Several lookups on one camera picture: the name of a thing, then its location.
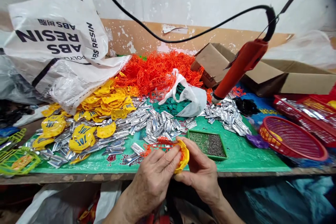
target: finger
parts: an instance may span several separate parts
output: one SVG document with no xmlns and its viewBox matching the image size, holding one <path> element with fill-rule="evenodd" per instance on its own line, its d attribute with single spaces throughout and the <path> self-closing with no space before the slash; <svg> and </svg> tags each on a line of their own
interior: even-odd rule
<svg viewBox="0 0 336 224">
<path fill-rule="evenodd" d="M 174 159 L 163 169 L 162 175 L 169 181 L 181 161 L 181 152 L 178 152 Z"/>
<path fill-rule="evenodd" d="M 178 182 L 182 182 L 183 184 L 187 185 L 187 186 L 192 186 L 195 184 L 195 179 L 196 179 L 196 175 L 195 173 L 191 173 L 189 171 L 182 171 L 179 174 L 176 174 L 174 176 L 174 179 Z"/>
<path fill-rule="evenodd" d="M 180 146 L 175 145 L 170 151 L 163 155 L 160 160 L 157 162 L 157 168 L 161 172 L 167 165 L 172 162 L 176 155 L 180 152 Z"/>
<path fill-rule="evenodd" d="M 150 163 L 156 163 L 160 158 L 163 157 L 164 154 L 165 152 L 163 150 L 160 150 L 160 149 L 153 150 L 151 151 L 151 153 L 148 154 L 146 159 L 148 159 L 148 162 Z"/>
<path fill-rule="evenodd" d="M 189 155 L 195 160 L 197 164 L 206 168 L 209 166 L 210 159 L 199 149 L 197 144 L 188 138 L 178 136 L 176 139 L 182 140 L 189 150 Z"/>
</svg>

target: plastic bag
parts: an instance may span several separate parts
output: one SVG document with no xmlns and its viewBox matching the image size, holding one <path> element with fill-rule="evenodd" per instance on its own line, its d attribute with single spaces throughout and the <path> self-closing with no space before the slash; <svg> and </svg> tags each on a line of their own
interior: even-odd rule
<svg viewBox="0 0 336 224">
<path fill-rule="evenodd" d="M 0 55 L 0 100 L 22 104 L 51 102 L 44 98 L 15 69 L 6 55 Z"/>
<path fill-rule="evenodd" d="M 9 5 L 14 32 L 4 51 L 17 71 L 68 113 L 130 56 L 105 58 L 108 38 L 93 0 L 30 0 Z"/>
<path fill-rule="evenodd" d="M 270 48 L 263 59 L 295 60 L 323 69 L 336 68 L 336 50 L 328 36 L 318 30 L 295 34 L 287 43 Z"/>
<path fill-rule="evenodd" d="M 166 102 L 169 97 L 173 97 L 176 102 L 181 102 L 184 100 L 190 100 L 191 103 L 188 104 L 180 113 L 177 114 L 179 117 L 194 117 L 199 115 L 207 104 L 207 94 L 204 89 L 190 86 L 182 74 L 178 73 L 179 71 L 174 68 L 172 75 L 176 75 L 176 81 L 172 89 L 166 94 L 164 99 L 159 102 L 159 105 L 162 105 Z M 184 86 L 179 100 L 176 99 L 176 87 L 181 83 Z"/>
<path fill-rule="evenodd" d="M 121 181 L 97 183 L 48 184 L 34 196 L 33 202 L 17 224 L 76 223 L 100 190 L 94 223 L 102 223 L 121 194 Z"/>
</svg>

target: green tray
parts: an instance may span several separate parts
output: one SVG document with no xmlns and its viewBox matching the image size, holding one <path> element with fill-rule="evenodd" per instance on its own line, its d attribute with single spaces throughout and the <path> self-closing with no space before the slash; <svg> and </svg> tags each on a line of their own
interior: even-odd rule
<svg viewBox="0 0 336 224">
<path fill-rule="evenodd" d="M 223 155 L 224 156 L 213 156 L 213 155 L 208 155 L 208 148 L 209 148 L 209 135 L 217 135 L 220 138 L 220 141 L 222 143 L 222 150 L 223 150 Z M 208 133 L 208 132 L 203 132 L 203 131 L 197 131 L 197 130 L 188 130 L 187 132 L 187 138 L 190 140 L 194 141 L 197 146 L 201 149 L 201 151 L 208 156 L 208 158 L 213 159 L 213 160 L 225 160 L 227 159 L 227 154 L 225 151 L 225 146 L 223 143 L 223 139 L 219 134 L 215 133 Z"/>
</svg>

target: red mesh basket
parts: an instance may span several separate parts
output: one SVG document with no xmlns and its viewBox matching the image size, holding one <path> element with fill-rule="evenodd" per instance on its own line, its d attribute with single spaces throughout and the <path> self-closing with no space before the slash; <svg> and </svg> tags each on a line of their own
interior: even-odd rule
<svg viewBox="0 0 336 224">
<path fill-rule="evenodd" d="M 310 133 L 280 117 L 265 117 L 259 130 L 276 152 L 293 157 L 324 161 L 328 152 Z"/>
<path fill-rule="evenodd" d="M 310 96 L 283 95 L 274 97 L 274 106 L 278 111 L 294 120 L 310 133 L 316 135 L 326 147 L 336 148 L 336 110 L 333 107 Z M 306 113 L 294 108 L 285 100 L 281 100 L 282 98 L 294 100 L 298 104 L 303 104 L 317 111 L 328 119 L 330 123 L 310 117 Z"/>
</svg>

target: green plastic part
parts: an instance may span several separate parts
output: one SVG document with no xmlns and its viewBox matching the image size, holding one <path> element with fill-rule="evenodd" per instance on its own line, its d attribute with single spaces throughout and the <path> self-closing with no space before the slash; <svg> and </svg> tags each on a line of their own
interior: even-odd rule
<svg viewBox="0 0 336 224">
<path fill-rule="evenodd" d="M 41 160 L 28 147 L 0 152 L 0 174 L 7 176 L 25 175 L 33 170 Z"/>
<path fill-rule="evenodd" d="M 209 135 L 217 135 L 220 138 L 220 141 L 222 142 L 222 150 L 223 150 L 223 156 L 213 156 L 209 155 L 208 150 L 209 150 Z M 222 140 L 222 137 L 219 134 L 214 134 L 214 133 L 207 133 L 207 132 L 202 132 L 202 131 L 196 131 L 196 130 L 188 130 L 187 132 L 187 138 L 189 138 L 191 141 L 195 142 L 197 146 L 201 149 L 201 151 L 208 156 L 208 158 L 213 159 L 213 160 L 225 160 L 228 158 L 226 151 L 225 151 L 225 146 Z"/>
</svg>

